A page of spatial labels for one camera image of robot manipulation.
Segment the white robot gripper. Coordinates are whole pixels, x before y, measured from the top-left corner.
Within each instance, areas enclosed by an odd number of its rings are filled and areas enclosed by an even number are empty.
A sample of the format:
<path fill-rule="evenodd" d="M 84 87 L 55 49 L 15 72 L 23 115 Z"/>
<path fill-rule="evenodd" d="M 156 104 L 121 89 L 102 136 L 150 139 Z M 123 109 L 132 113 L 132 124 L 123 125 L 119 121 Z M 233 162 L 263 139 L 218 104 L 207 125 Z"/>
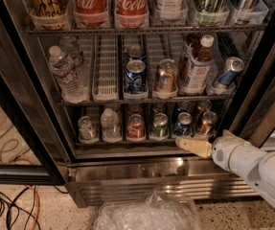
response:
<path fill-rule="evenodd" d="M 248 141 L 237 137 L 224 129 L 222 136 L 213 144 L 195 138 L 175 138 L 176 145 L 202 158 L 210 158 L 228 172 L 247 170 L 255 161 L 262 157 L 262 151 Z"/>

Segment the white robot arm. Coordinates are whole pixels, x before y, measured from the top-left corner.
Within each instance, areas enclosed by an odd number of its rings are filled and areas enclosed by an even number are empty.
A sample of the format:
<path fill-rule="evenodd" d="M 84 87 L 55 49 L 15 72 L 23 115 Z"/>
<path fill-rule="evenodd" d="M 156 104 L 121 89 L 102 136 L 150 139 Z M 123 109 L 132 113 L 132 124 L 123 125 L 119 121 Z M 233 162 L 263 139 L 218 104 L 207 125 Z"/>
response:
<path fill-rule="evenodd" d="M 192 138 L 175 138 L 176 145 L 241 177 L 267 203 L 275 208 L 275 151 L 264 151 L 224 130 L 213 143 Z"/>

